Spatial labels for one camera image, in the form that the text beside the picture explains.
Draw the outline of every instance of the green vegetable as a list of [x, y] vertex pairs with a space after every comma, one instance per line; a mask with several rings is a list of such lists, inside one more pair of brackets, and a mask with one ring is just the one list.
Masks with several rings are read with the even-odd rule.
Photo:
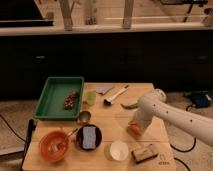
[[121, 104], [121, 106], [124, 108], [124, 109], [136, 109], [138, 108], [138, 103], [134, 103], [134, 104], [131, 104], [131, 105], [124, 105], [124, 104]]

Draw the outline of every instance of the white cup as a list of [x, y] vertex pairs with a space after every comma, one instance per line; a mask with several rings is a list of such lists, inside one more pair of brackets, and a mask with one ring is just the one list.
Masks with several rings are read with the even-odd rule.
[[114, 141], [110, 146], [110, 155], [116, 161], [124, 161], [129, 155], [129, 148], [123, 141]]

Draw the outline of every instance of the dark cabinet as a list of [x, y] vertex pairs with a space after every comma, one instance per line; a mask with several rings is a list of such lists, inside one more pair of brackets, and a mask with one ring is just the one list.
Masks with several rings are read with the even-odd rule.
[[212, 89], [211, 30], [0, 37], [0, 98], [38, 98], [48, 76]]

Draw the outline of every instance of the wooden table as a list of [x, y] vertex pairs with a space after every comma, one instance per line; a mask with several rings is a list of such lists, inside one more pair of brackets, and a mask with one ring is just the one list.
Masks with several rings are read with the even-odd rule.
[[[39, 154], [38, 144], [41, 138], [53, 130], [71, 131], [74, 127], [80, 127], [75, 121], [38, 121], [36, 130], [29, 146], [23, 170], [59, 170], [59, 171], [172, 171], [176, 170], [173, 154], [168, 142], [168, 136], [164, 123], [154, 117], [152, 124], [146, 132], [136, 137], [126, 131], [128, 122], [133, 116], [134, 110], [125, 110], [120, 104], [132, 104], [145, 92], [153, 90], [150, 83], [129, 83], [129, 89], [119, 96], [115, 104], [110, 107], [103, 105], [106, 97], [117, 92], [125, 83], [86, 83], [84, 93], [94, 90], [97, 86], [114, 85], [106, 95], [97, 94], [94, 106], [82, 105], [82, 110], [91, 112], [90, 123], [97, 125], [102, 131], [102, 143], [94, 151], [83, 151], [71, 143], [65, 158], [55, 164], [44, 161]], [[109, 155], [109, 146], [115, 140], [122, 140], [128, 144], [130, 151], [150, 143], [158, 147], [158, 157], [135, 164], [131, 154], [123, 162], [114, 161]]]

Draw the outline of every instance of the cable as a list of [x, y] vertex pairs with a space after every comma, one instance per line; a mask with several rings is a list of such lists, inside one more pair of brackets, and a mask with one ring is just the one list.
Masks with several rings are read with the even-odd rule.
[[181, 152], [181, 153], [188, 153], [188, 152], [192, 151], [192, 150], [195, 148], [196, 142], [197, 142], [197, 139], [194, 138], [193, 146], [192, 146], [191, 148], [187, 149], [187, 150], [178, 149], [178, 148], [176, 148], [175, 146], [173, 146], [172, 144], [170, 144], [170, 146], [171, 146], [174, 150], [179, 151], [179, 152]]
[[180, 159], [178, 159], [176, 157], [174, 157], [174, 159], [177, 160], [177, 161], [179, 161], [181, 164], [183, 164], [188, 171], [191, 171], [191, 169], [189, 168], [189, 166], [186, 163], [184, 163], [182, 160], [180, 160]]
[[7, 120], [0, 114], [1, 119], [6, 123], [6, 125], [10, 128], [10, 130], [16, 135], [16, 137], [18, 137], [20, 140], [26, 142], [23, 138], [21, 138], [15, 131], [14, 129], [9, 125], [9, 123], [7, 122]]
[[[193, 105], [193, 104], [188, 105], [188, 106], [186, 107], [186, 111], [189, 111], [189, 108], [191, 108], [191, 107], [194, 107], [194, 105]], [[170, 144], [170, 146], [171, 146], [174, 150], [179, 151], [179, 152], [181, 152], [181, 153], [188, 153], [188, 152], [192, 151], [192, 150], [195, 148], [196, 142], [197, 142], [197, 139], [194, 137], [194, 142], [193, 142], [192, 147], [189, 148], [189, 149], [187, 149], [187, 150], [178, 149], [178, 148], [176, 148], [176, 147], [175, 147], [174, 145], [172, 145], [172, 144]]]

